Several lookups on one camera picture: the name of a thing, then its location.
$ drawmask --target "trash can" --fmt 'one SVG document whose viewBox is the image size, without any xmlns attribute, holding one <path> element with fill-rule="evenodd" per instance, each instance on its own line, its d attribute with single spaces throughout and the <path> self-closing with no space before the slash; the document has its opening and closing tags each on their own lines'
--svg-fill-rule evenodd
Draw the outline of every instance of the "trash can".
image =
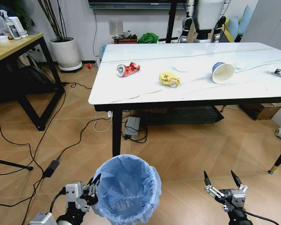
<svg viewBox="0 0 281 225">
<path fill-rule="evenodd" d="M 161 181 L 156 169 L 141 158 L 120 155 L 100 166 L 99 202 L 94 212 L 112 225 L 146 223 L 159 204 Z"/>
</svg>

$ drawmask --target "cup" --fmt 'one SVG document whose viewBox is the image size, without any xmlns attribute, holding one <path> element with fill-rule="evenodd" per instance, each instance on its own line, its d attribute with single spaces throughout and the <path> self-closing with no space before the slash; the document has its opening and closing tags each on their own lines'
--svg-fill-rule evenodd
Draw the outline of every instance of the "cup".
<svg viewBox="0 0 281 225">
<path fill-rule="evenodd" d="M 229 63 L 217 62 L 212 67 L 212 80 L 218 84 L 225 84 L 233 77 L 235 67 Z"/>
<path fill-rule="evenodd" d="M 99 58 L 98 55 L 96 56 L 95 66 L 98 67 L 98 68 L 100 67 L 100 58 Z"/>
<path fill-rule="evenodd" d="M 8 42 L 8 41 L 9 41 L 9 39 L 6 35 L 0 36 L 0 43 L 4 43 L 4 42 Z"/>
</svg>

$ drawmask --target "white table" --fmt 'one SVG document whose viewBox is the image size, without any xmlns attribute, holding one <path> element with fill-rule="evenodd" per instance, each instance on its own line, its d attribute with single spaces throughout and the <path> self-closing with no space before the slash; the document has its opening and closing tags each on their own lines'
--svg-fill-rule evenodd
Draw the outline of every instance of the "white table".
<svg viewBox="0 0 281 225">
<path fill-rule="evenodd" d="M 140 65 L 140 71 L 118 77 L 119 64 Z M 176 63 L 189 65 L 178 72 Z M 236 64 L 228 84 L 212 81 L 217 62 Z M 89 103 L 96 111 L 113 111 L 112 153 L 120 153 L 122 110 L 183 106 L 281 102 L 281 77 L 268 70 L 281 68 L 281 50 L 261 43 L 129 44 L 108 45 L 98 70 Z M 159 83 L 161 72 L 171 71 L 181 85 Z"/>
</svg>

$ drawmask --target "yellow crumpled wrapper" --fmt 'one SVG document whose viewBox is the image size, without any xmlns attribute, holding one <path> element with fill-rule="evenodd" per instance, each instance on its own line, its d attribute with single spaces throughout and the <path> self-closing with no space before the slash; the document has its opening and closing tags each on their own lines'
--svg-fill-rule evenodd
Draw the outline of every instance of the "yellow crumpled wrapper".
<svg viewBox="0 0 281 225">
<path fill-rule="evenodd" d="M 181 79 L 176 77 L 172 72 L 163 72 L 159 75 L 159 81 L 164 85 L 169 85 L 172 88 L 180 84 Z"/>
</svg>

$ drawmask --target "wooden box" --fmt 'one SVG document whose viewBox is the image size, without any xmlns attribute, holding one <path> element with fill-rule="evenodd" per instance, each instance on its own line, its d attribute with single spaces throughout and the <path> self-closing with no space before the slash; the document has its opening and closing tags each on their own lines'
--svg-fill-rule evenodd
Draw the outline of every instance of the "wooden box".
<svg viewBox="0 0 281 225">
<path fill-rule="evenodd" d="M 128 40 L 124 40 L 124 39 L 115 39 L 113 40 L 114 44 L 137 44 L 137 39 L 128 39 Z"/>
<path fill-rule="evenodd" d="M 270 120 L 281 108 L 281 103 L 245 104 L 239 107 L 253 120 Z"/>
</svg>

